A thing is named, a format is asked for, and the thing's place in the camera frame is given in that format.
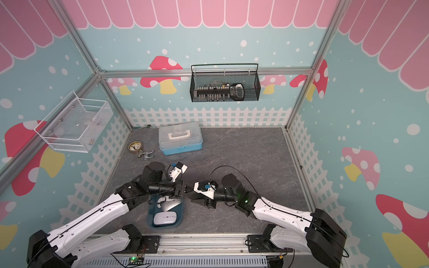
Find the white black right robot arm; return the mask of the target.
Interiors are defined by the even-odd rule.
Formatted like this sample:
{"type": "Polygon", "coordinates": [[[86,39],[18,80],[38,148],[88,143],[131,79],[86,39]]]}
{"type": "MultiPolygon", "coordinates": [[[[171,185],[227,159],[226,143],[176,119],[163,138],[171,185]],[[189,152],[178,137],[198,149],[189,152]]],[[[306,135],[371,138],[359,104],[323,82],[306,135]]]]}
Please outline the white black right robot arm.
{"type": "Polygon", "coordinates": [[[245,189],[233,174],[225,175],[220,186],[210,181],[186,185],[184,195],[206,208],[231,203],[246,216],[268,222],[264,246],[310,252],[328,268],[339,268],[341,260],[349,256],[345,250],[347,235],[327,212],[299,211],[271,202],[245,189]]]}

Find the silver grey mouse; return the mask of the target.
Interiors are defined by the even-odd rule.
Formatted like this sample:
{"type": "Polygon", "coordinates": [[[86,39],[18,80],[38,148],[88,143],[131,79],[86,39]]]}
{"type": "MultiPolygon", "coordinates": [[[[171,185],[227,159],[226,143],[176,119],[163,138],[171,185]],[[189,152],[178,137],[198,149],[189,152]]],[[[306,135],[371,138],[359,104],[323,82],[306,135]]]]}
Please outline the silver grey mouse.
{"type": "Polygon", "coordinates": [[[167,212],[174,207],[180,205],[183,202],[183,198],[171,199],[169,197],[161,197],[157,201],[157,207],[163,212],[167,212]]]}

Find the white rounded mouse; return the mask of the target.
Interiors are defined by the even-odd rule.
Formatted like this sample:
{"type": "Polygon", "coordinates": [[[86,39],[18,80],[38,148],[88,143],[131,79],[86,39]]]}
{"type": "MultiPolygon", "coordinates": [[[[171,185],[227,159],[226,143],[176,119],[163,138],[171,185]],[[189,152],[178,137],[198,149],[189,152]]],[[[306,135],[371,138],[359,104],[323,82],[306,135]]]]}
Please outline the white rounded mouse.
{"type": "Polygon", "coordinates": [[[175,224],[177,213],[174,211],[159,212],[154,216],[153,223],[155,226],[175,224]]]}

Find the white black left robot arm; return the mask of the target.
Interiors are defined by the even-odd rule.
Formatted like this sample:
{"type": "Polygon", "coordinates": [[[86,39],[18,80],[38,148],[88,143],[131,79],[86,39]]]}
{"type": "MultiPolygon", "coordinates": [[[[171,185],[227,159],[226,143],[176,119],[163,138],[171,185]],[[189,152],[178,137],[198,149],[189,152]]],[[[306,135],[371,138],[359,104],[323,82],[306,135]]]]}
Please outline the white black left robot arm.
{"type": "Polygon", "coordinates": [[[29,238],[29,268],[76,268],[86,262],[114,252],[139,253],[145,247],[144,237],[128,224],[112,234],[91,242],[86,239],[102,227],[147,202],[153,195],[179,198],[182,176],[187,166],[182,163],[165,167],[152,162],[143,172],[116,189],[106,200],[75,220],[50,232],[40,230],[29,238]]]}

